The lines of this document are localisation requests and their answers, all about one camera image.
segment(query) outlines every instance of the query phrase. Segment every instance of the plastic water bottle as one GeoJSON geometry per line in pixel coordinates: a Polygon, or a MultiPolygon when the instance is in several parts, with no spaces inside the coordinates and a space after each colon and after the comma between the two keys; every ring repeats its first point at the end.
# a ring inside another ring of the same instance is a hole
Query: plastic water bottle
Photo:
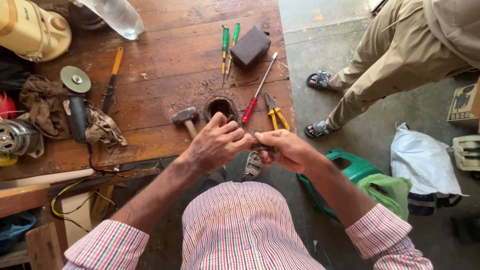
{"type": "Polygon", "coordinates": [[[136,39],[144,31],[140,14],[127,0],[77,0],[84,4],[124,38],[136,39]]]}

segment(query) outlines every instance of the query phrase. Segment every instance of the red screwdriver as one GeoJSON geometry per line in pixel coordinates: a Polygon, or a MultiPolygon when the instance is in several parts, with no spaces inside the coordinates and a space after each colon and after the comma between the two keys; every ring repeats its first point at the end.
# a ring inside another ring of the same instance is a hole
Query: red screwdriver
{"type": "Polygon", "coordinates": [[[276,58],[277,54],[278,53],[276,52],[273,55],[272,62],[270,63],[270,66],[268,66],[267,72],[265,73],[264,79],[260,83],[260,86],[258,86],[257,93],[255,94],[255,96],[253,96],[252,99],[250,99],[250,104],[248,104],[247,108],[245,109],[245,112],[243,113],[243,115],[241,117],[241,121],[244,124],[246,124],[248,122],[248,120],[250,119],[250,116],[252,115],[253,108],[255,107],[255,104],[257,104],[257,101],[258,101],[258,99],[257,99],[258,93],[260,93],[260,89],[262,89],[262,86],[264,85],[265,79],[267,78],[267,75],[268,75],[268,72],[270,71],[270,68],[272,68],[273,62],[275,61],[275,58],[276,58]]]}

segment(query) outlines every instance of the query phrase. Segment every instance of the hammer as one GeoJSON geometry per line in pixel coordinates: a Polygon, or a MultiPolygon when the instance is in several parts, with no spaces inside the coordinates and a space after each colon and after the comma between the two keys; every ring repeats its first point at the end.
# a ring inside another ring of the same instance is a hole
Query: hammer
{"type": "Polygon", "coordinates": [[[185,124],[188,130],[188,133],[190,133],[190,137],[192,137],[192,140],[193,140],[197,136],[197,131],[195,130],[195,126],[193,125],[192,120],[194,120],[197,117],[198,117],[197,108],[190,107],[174,114],[172,116],[172,121],[177,125],[181,123],[185,124]]]}

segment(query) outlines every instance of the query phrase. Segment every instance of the red screwdriver handle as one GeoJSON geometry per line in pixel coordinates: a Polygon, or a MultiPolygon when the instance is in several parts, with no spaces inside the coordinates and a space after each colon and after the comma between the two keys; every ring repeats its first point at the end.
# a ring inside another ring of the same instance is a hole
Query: red screwdriver handle
{"type": "Polygon", "coordinates": [[[253,97],[250,99],[250,104],[248,104],[247,108],[245,109],[245,112],[243,113],[243,116],[241,117],[241,121],[243,123],[247,123],[248,120],[250,119],[250,116],[252,115],[253,108],[255,107],[255,104],[257,104],[258,99],[253,97]]]}

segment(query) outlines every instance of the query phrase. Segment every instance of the sleeve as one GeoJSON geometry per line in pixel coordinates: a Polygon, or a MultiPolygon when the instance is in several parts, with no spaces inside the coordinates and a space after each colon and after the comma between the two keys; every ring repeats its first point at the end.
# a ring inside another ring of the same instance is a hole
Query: sleeve
{"type": "Polygon", "coordinates": [[[376,270],[430,270],[432,263],[415,249],[407,234],[412,227],[377,204],[345,231],[363,259],[375,258],[376,270]]]}
{"type": "Polygon", "coordinates": [[[134,269],[149,235],[127,224],[106,220],[67,251],[64,270],[134,269]]]}

